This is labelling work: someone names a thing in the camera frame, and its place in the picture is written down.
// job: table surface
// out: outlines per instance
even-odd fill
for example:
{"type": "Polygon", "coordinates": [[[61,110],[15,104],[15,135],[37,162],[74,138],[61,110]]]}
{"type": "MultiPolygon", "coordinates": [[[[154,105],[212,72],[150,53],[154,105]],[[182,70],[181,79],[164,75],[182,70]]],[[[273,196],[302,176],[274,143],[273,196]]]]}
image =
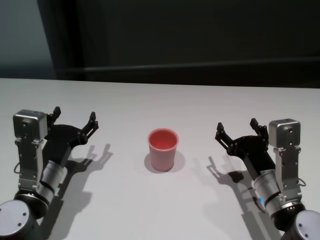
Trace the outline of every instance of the table surface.
{"type": "Polygon", "coordinates": [[[18,189],[13,115],[60,106],[56,124],[82,128],[95,111],[99,129],[70,155],[78,171],[43,224],[50,240],[279,239],[244,164],[215,141],[217,123],[237,138],[255,134],[251,118],[300,121],[302,200],[320,212],[319,103],[319,89],[0,79],[0,203],[18,189]],[[150,165],[147,135],[155,128],[179,135],[169,172],[150,165]],[[232,171],[241,173],[231,178],[232,171]]]}

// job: gray cylindrical joint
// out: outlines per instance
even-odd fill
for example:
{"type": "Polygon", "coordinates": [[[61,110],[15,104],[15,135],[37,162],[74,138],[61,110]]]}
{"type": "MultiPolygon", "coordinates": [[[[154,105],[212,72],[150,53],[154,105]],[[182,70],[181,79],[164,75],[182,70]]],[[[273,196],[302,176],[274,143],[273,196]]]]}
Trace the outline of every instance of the gray cylindrical joint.
{"type": "Polygon", "coordinates": [[[56,191],[63,177],[63,174],[63,168],[55,162],[49,160],[48,164],[43,170],[43,177],[41,181],[51,186],[53,191],[56,191]]]}
{"type": "Polygon", "coordinates": [[[320,213],[304,210],[297,214],[294,223],[286,231],[283,240],[318,240],[320,236],[320,213]]]}
{"type": "Polygon", "coordinates": [[[11,200],[0,205],[0,239],[25,239],[33,223],[34,218],[25,202],[11,200]]]}
{"type": "Polygon", "coordinates": [[[262,197],[264,201],[279,192],[274,169],[263,172],[254,180],[253,185],[259,196],[262,197]]]}

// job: cup rim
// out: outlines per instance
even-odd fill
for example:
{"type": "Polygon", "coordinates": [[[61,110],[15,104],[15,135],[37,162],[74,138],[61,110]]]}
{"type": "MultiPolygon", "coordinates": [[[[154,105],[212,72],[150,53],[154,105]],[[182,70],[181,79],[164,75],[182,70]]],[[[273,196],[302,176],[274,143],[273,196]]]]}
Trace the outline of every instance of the cup rim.
{"type": "Polygon", "coordinates": [[[150,147],[150,148],[153,148],[154,150],[160,151],[160,152],[167,152],[167,151],[170,151],[170,150],[172,150],[172,149],[175,149],[175,148],[177,147],[178,143],[179,143],[179,136],[178,136],[178,134],[177,134],[175,131],[173,131],[172,129],[170,129],[170,128],[166,128],[166,127],[156,128],[156,129],[152,130],[152,131],[149,133],[149,135],[148,135],[148,144],[149,144],[149,147],[150,147]],[[175,144],[173,147],[168,148],[168,149],[159,149],[159,148],[156,148],[156,147],[152,146],[152,144],[150,143],[150,138],[151,138],[152,134],[154,134],[154,133],[156,133],[156,132],[159,132],[159,131],[168,131],[168,132],[172,133],[172,134],[175,136],[175,138],[176,138],[176,144],[175,144]]]}

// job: background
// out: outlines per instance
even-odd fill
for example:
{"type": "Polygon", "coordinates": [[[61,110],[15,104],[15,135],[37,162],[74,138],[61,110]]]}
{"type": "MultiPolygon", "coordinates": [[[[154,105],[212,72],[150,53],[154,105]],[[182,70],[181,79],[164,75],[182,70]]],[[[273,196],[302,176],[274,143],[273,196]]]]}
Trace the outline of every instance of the background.
{"type": "Polygon", "coordinates": [[[0,78],[317,88],[319,7],[0,0],[0,78]]]}

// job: dark wall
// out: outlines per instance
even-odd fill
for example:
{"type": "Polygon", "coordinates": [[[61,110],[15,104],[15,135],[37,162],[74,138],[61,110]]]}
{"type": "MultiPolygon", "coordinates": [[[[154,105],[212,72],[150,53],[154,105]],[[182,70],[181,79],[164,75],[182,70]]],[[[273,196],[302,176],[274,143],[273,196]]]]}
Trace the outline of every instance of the dark wall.
{"type": "Polygon", "coordinates": [[[315,0],[76,2],[88,66],[320,54],[320,2],[315,0]]]}
{"type": "Polygon", "coordinates": [[[0,0],[0,78],[55,78],[36,0],[0,0]]]}

